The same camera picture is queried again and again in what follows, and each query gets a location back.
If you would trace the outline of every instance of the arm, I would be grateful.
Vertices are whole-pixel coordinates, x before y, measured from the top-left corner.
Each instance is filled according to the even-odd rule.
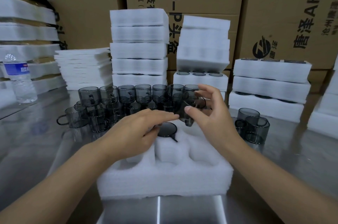
[[[154,126],[175,119],[178,115],[149,109],[123,118],[0,212],[0,223],[65,223],[89,187],[109,166],[147,151],[159,130]]]
[[[238,135],[219,90],[208,85],[199,87],[199,93],[211,100],[213,111],[205,115],[186,107],[186,113],[285,223],[338,223],[337,201],[250,148]]]

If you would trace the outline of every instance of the logo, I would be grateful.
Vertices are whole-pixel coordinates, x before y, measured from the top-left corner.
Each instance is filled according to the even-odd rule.
[[[264,58],[271,51],[271,43],[262,36],[262,39],[255,43],[252,48],[252,53],[256,58]]]

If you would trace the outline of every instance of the gray reflective surface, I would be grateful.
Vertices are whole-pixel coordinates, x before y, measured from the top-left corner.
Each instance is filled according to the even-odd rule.
[[[102,134],[70,129],[56,118],[78,101],[64,88],[39,95],[35,104],[0,120],[0,210],[39,183],[81,146]],[[320,191],[338,198],[338,140],[304,124],[268,118],[265,145],[251,145]],[[234,172],[226,196],[153,197],[104,202],[102,223],[281,223],[243,177]]]

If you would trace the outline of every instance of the blue label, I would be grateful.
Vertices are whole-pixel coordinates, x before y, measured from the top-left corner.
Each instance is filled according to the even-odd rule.
[[[28,65],[27,63],[10,63],[5,64],[6,72],[8,75],[28,75]]]

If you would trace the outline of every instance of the clear plastic bottle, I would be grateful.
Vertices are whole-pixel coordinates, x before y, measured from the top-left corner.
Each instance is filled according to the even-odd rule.
[[[12,81],[12,87],[19,103],[32,103],[37,100],[37,93],[30,79],[27,61],[24,60],[16,47],[4,52],[2,56],[7,75]]]

